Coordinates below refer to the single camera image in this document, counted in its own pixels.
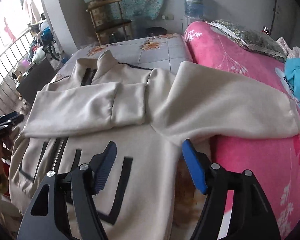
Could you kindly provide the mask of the cream zip-up jacket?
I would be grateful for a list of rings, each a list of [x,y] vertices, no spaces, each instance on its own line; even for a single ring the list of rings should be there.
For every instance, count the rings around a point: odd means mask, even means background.
[[[110,141],[117,156],[95,198],[109,214],[123,161],[132,159],[110,239],[169,239],[181,144],[201,150],[215,135],[279,139],[300,134],[300,110],[281,92],[244,75],[184,61],[177,74],[133,68],[110,51],[78,59],[73,72],[36,95],[16,139],[9,172],[11,202],[25,212],[51,170],[89,162]]]

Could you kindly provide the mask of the dark low cabinet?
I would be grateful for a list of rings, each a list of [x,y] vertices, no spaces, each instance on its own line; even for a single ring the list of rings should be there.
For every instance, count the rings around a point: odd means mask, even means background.
[[[33,104],[37,92],[42,90],[55,76],[56,71],[47,58],[34,64],[29,71],[25,72],[21,81],[17,84],[17,92],[29,104]]]

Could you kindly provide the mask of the pink floral blanket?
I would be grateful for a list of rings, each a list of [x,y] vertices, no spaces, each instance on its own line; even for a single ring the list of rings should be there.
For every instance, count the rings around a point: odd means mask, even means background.
[[[279,128],[281,112],[274,103],[290,97],[284,66],[276,59],[249,52],[230,40],[216,24],[193,22],[185,41],[194,62],[242,75],[235,91],[244,116],[235,116],[258,135],[227,133],[213,141],[213,159],[234,172],[250,169],[274,212],[282,239],[290,239],[300,222],[300,134],[286,138]]]

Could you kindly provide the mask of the grey patterned pillow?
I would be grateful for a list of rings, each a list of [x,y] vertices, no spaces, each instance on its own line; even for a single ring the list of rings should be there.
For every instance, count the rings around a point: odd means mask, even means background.
[[[229,20],[215,20],[208,24],[249,52],[266,55],[282,63],[287,59],[280,45],[262,31],[251,30]]]

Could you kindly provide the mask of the wooden chair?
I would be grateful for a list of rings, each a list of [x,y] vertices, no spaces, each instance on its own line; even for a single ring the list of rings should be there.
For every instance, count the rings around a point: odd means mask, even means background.
[[[123,31],[123,38],[128,40],[127,27],[131,29],[132,20],[123,17],[121,2],[123,0],[93,0],[88,3],[86,12],[93,23],[95,35],[99,45],[108,44],[110,37],[119,29]],[[109,11],[112,4],[117,4],[119,17],[114,17]]]

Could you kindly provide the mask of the blue water bottle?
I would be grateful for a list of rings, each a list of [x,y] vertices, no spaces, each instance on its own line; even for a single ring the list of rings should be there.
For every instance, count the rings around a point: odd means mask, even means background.
[[[203,0],[185,0],[185,16],[192,19],[204,18]]]

